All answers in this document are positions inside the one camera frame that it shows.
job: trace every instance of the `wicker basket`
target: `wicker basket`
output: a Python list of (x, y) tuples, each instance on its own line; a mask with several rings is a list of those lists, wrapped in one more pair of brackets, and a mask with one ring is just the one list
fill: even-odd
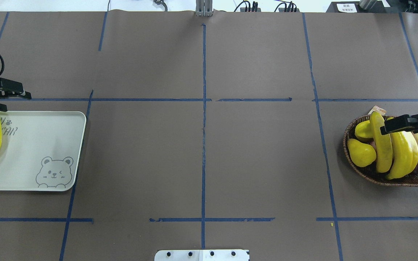
[(345, 156), (348, 160), (351, 167), (363, 178), (366, 180), (382, 186), (403, 186), (403, 187), (418, 187), (418, 174), (417, 175), (406, 175), (402, 178), (386, 180), (385, 174), (377, 173), (375, 171), (375, 162), (367, 167), (358, 167), (352, 161), (349, 156), (349, 151), (347, 147), (347, 141), (351, 138), (356, 138), (355, 136), (355, 127), (357, 124), (367, 121), (370, 119), (370, 115), (365, 115), (353, 120), (345, 130), (345, 135), (343, 136), (343, 149), (345, 150)]

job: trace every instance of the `yellow pear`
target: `yellow pear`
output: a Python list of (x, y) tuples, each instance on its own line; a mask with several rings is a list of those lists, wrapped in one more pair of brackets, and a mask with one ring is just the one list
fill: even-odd
[(358, 167), (366, 167), (377, 159), (375, 149), (357, 139), (348, 140), (348, 150), (351, 160)]
[(361, 142), (370, 142), (373, 138), (372, 127), (370, 126), (370, 120), (363, 121), (357, 124), (355, 128), (355, 135)]

